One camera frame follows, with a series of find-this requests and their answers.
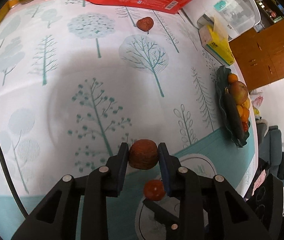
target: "transparent plastic bin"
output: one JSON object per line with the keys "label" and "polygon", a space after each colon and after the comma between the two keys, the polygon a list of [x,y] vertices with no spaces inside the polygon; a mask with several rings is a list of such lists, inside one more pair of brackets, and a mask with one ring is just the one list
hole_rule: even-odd
{"label": "transparent plastic bin", "polygon": [[237,33],[243,33],[255,25],[255,14],[250,0],[221,0],[214,8]]}

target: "red tomato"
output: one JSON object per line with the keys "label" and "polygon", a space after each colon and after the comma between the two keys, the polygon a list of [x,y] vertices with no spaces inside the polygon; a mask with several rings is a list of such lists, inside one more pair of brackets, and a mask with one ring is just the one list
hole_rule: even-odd
{"label": "red tomato", "polygon": [[160,201],[165,196],[163,182],[153,179],[144,185],[144,196],[152,201]]}
{"label": "red tomato", "polygon": [[248,124],[246,122],[242,122],[244,132],[248,131]]}

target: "apple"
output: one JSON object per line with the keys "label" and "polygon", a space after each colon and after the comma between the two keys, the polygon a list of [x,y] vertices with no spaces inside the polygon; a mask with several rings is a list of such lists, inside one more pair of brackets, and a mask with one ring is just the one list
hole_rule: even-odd
{"label": "apple", "polygon": [[233,96],[235,103],[238,106],[244,104],[248,98],[248,89],[246,85],[240,81],[231,84],[229,93]]}

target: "brown dried fruit with stem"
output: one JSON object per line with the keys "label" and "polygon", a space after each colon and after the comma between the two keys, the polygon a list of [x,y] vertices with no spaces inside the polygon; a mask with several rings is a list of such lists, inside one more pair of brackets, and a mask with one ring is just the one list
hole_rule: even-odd
{"label": "brown dried fruit with stem", "polygon": [[157,146],[154,141],[141,139],[130,148],[129,164],[132,168],[149,170],[158,162]]}
{"label": "brown dried fruit with stem", "polygon": [[147,32],[147,34],[149,34],[149,30],[153,27],[153,25],[154,21],[151,17],[142,18],[137,22],[137,27],[140,30]]}

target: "black cable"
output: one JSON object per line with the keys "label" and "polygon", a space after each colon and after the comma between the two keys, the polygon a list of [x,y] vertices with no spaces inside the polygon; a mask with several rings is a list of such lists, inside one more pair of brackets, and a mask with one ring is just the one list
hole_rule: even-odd
{"label": "black cable", "polygon": [[5,162],[5,159],[4,159],[4,156],[3,156],[3,152],[1,150],[1,146],[0,146],[0,163],[1,163],[1,166],[2,166],[2,170],[4,172],[4,176],[5,176],[5,179],[6,179],[6,182],[8,183],[9,185],[9,188],[10,188],[10,191],[13,195],[13,198],[15,200],[15,202],[17,203],[21,213],[23,214],[23,216],[26,218],[29,214],[26,212],[26,209],[24,208],[19,196],[18,196],[18,193],[13,185],[13,182],[12,182],[12,179],[11,179],[11,176],[10,176],[10,173],[9,173],[9,170],[8,170],[8,167],[6,165],[6,162]]}

